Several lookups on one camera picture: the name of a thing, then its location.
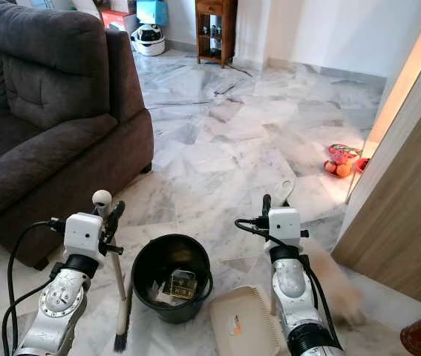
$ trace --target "black bucket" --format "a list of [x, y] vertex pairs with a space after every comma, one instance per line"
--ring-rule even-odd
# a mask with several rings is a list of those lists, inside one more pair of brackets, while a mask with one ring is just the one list
[[[194, 298], [179, 306], [163, 306], [152, 299], [154, 281], [168, 280], [177, 269], [195, 273], [198, 285]], [[167, 323], [192, 319], [213, 288], [209, 256], [203, 246], [189, 236], [170, 234], [149, 241], [137, 255], [131, 272], [134, 293], [141, 302], [154, 309]]]

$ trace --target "marble floor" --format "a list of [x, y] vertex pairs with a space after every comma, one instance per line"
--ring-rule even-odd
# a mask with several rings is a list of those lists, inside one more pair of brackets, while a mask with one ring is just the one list
[[[192, 55], [175, 50], [151, 58], [135, 54], [135, 62], [153, 120], [155, 154], [153, 171], [115, 197], [127, 204], [117, 233], [126, 271], [150, 239], [179, 232], [201, 241], [209, 254], [215, 280], [209, 300], [243, 284], [269, 292], [262, 239], [238, 230], [233, 221], [257, 216], [263, 194], [274, 193], [284, 180], [296, 182], [289, 201], [300, 211], [303, 227], [327, 249], [335, 245], [350, 180], [324, 174], [322, 163], [329, 144], [362, 147], [382, 95], [380, 83], [323, 76], [299, 64], [245, 73], [197, 65]], [[0, 325], [7, 308], [6, 265], [0, 247]], [[48, 272], [17, 263], [16, 295], [39, 285]], [[347, 273], [364, 291], [371, 319], [361, 328], [339, 330], [347, 354], [407, 355], [398, 332], [421, 317], [421, 303]], [[70, 355], [113, 354], [113, 279], [108, 261], [93, 279]], [[206, 304], [194, 320], [175, 326], [161, 322], [136, 297], [133, 302], [123, 355], [218, 354]], [[20, 305], [19, 326], [33, 319], [36, 307], [36, 297]]]

